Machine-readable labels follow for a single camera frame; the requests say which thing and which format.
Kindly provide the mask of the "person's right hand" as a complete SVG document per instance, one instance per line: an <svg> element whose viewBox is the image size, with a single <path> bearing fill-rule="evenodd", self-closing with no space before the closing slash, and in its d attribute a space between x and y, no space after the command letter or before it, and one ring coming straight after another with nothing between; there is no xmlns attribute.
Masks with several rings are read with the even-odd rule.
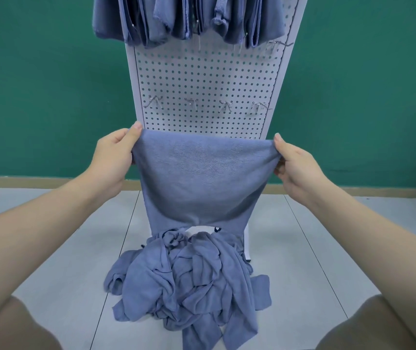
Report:
<svg viewBox="0 0 416 350"><path fill-rule="evenodd" d="M296 158L281 156L274 173L281 180L286 193L306 207L315 205L335 186L324 175L312 154L300 147L297 147Z"/></svg>

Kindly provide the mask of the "person's left hand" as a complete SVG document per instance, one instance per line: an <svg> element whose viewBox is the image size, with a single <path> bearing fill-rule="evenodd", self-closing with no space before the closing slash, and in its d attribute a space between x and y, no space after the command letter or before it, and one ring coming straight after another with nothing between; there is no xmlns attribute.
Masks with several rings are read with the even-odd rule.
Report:
<svg viewBox="0 0 416 350"><path fill-rule="evenodd" d="M132 164L129 129L122 128L97 141L91 164L82 174L87 190L102 201L118 195Z"/></svg>

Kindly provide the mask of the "blue terry towel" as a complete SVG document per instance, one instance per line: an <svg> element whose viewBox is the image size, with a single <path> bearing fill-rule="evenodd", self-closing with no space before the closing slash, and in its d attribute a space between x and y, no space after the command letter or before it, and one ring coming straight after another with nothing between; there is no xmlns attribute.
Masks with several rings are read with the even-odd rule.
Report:
<svg viewBox="0 0 416 350"><path fill-rule="evenodd" d="M245 250L244 231L280 153L271 140L144 129L132 149L152 236L209 226Z"/></svg>

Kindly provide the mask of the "person's left forearm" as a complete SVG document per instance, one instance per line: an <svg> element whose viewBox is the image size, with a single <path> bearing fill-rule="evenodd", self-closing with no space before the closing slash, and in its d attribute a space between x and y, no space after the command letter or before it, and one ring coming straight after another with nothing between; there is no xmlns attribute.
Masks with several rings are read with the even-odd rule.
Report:
<svg viewBox="0 0 416 350"><path fill-rule="evenodd" d="M106 201L122 182L82 174L0 213L0 309L9 296Z"/></svg>

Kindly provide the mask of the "person's right forearm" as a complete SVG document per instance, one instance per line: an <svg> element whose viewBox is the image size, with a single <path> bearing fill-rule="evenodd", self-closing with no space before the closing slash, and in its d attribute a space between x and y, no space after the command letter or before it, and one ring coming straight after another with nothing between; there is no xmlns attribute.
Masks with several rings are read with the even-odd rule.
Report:
<svg viewBox="0 0 416 350"><path fill-rule="evenodd" d="M416 235L358 202L329 180L302 199L400 317L416 326Z"/></svg>

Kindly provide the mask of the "white pegboard display rack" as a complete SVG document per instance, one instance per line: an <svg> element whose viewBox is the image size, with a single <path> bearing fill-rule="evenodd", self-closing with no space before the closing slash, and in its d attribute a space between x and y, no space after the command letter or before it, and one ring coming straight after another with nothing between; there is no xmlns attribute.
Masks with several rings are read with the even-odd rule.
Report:
<svg viewBox="0 0 416 350"><path fill-rule="evenodd" d="M276 40L296 40L306 3L282 0L286 33ZM155 48L126 45L138 120L153 131L267 140L293 46L276 46L271 53L266 45L230 45L212 30L190 40L170 38ZM145 109L148 95L163 96L163 109ZM185 98L197 98L198 111ZM232 112L219 112L219 100L233 101ZM252 102L274 110L250 115ZM244 252L250 261L248 224Z"/></svg>

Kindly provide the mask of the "row of hanging blue towels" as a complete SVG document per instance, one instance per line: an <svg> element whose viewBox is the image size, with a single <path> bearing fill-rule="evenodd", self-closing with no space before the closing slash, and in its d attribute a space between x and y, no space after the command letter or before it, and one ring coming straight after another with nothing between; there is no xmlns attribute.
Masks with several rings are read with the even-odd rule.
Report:
<svg viewBox="0 0 416 350"><path fill-rule="evenodd" d="M282 0L94 0L100 39L155 48L214 31L230 45L255 48L285 35Z"/></svg>

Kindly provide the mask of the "pile of crumpled blue towels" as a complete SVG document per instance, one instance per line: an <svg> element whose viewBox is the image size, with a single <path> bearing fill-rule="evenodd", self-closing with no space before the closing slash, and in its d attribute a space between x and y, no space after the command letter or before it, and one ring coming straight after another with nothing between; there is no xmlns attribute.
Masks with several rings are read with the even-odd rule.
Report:
<svg viewBox="0 0 416 350"><path fill-rule="evenodd" d="M259 332L257 312L272 305L269 276L252 276L243 237L168 230L122 253L108 271L104 291L120 300L119 322L150 315L182 332L183 350L213 350L223 341L238 350Z"/></svg>

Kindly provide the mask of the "person's right leg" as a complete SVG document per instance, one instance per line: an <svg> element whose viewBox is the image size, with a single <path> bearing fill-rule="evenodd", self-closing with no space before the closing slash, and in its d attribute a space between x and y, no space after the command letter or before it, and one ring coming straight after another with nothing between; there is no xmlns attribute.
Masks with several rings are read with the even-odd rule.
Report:
<svg viewBox="0 0 416 350"><path fill-rule="evenodd" d="M367 299L315 350L416 350L416 336L382 295Z"/></svg>

